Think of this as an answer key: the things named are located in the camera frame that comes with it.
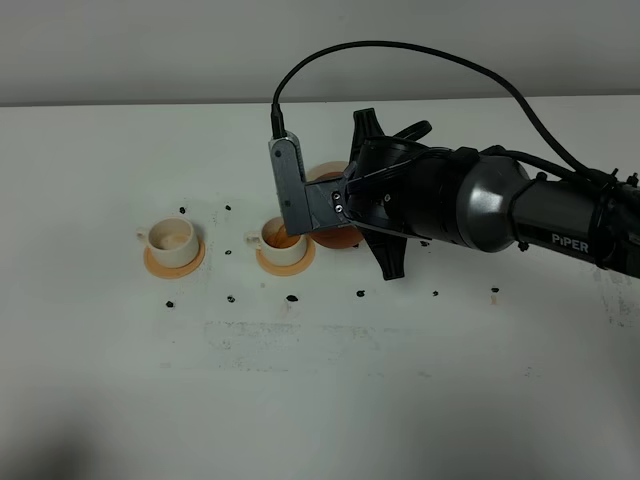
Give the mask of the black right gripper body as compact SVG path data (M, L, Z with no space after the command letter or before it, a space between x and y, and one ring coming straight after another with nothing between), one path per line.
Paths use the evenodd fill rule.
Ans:
M344 215L358 227L398 237L421 235L406 220L415 200L407 200L409 181L423 160L444 160L446 147L428 147L396 137L371 137L351 159L345 175Z

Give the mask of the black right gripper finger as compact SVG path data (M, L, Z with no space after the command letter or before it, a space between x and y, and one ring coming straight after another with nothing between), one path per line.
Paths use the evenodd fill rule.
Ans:
M380 126L373 108L353 113L354 132L350 150L350 163L357 165L383 165L387 136Z
M407 239L363 227L358 230L378 262L383 279L389 281L403 278Z

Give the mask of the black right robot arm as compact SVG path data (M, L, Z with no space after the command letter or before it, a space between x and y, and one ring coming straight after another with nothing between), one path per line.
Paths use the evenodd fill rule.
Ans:
M631 277L639 275L639 190L609 177L601 186L570 171L493 146L478 151L420 144L420 121L387 135L372 109L354 114L345 214L382 275L404 275L408 239L486 253L534 245ZM536 176L526 165L539 167Z

